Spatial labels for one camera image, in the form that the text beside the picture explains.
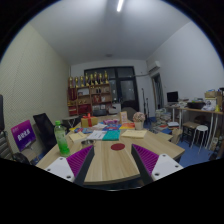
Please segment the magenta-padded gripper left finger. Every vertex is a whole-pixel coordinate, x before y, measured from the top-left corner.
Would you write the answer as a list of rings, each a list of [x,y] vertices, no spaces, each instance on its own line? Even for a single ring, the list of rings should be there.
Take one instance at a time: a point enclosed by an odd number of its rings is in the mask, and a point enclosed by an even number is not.
[[[94,155],[94,146],[91,145],[67,158],[59,157],[46,168],[46,171],[82,186]]]

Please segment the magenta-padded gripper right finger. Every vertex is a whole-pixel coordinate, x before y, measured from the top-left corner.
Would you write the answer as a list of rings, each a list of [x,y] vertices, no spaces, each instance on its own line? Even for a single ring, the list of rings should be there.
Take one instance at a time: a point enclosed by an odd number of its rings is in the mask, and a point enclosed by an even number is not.
[[[136,144],[131,146],[131,154],[145,185],[182,169],[182,166],[167,154],[157,155]]]

